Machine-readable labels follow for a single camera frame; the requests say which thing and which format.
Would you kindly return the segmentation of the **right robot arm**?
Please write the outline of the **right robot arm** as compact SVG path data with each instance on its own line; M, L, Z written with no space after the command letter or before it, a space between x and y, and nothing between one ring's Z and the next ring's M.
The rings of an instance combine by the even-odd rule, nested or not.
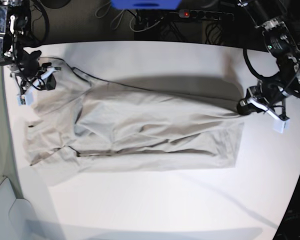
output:
M38 39L32 31L34 6L43 17L44 35ZM61 70L52 63L40 63L42 52L25 51L26 47L37 49L48 38L50 22L47 12L38 0L0 0L0 66L8 67L10 77L18 87L18 104L31 105L33 91L51 91L56 88L54 73Z

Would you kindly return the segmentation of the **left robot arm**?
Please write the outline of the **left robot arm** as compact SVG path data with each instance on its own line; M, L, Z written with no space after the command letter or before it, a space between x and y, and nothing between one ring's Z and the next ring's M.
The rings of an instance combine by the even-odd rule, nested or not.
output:
M283 133L289 127L286 99L300 99L300 44L298 34L289 23L288 12L279 0L240 0L238 5L260 29L267 51L276 59L278 72L272 76L259 74L252 66L248 50L243 49L243 58L257 84L250 86L245 98L237 104L242 116L264 113L274 120L273 129Z

